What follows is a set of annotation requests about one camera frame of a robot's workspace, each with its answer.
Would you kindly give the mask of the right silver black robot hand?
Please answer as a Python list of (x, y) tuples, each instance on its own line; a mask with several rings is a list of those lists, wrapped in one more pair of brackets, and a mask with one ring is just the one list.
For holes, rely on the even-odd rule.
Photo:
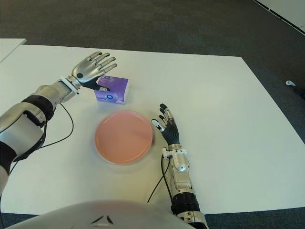
[(169, 146), (180, 144), (179, 130), (172, 112), (165, 104), (160, 104), (159, 110), (162, 113), (159, 115), (159, 118), (163, 121), (164, 125), (156, 119), (151, 120), (152, 124), (161, 132)]

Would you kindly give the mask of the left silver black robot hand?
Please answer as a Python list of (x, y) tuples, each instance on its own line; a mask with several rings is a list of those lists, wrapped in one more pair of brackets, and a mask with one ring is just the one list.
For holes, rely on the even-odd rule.
[(117, 67), (115, 57), (110, 57), (108, 52), (94, 52), (81, 62), (79, 62), (72, 70), (71, 74), (78, 82), (86, 88), (96, 91), (109, 91), (110, 89), (106, 86), (100, 86), (97, 81)]

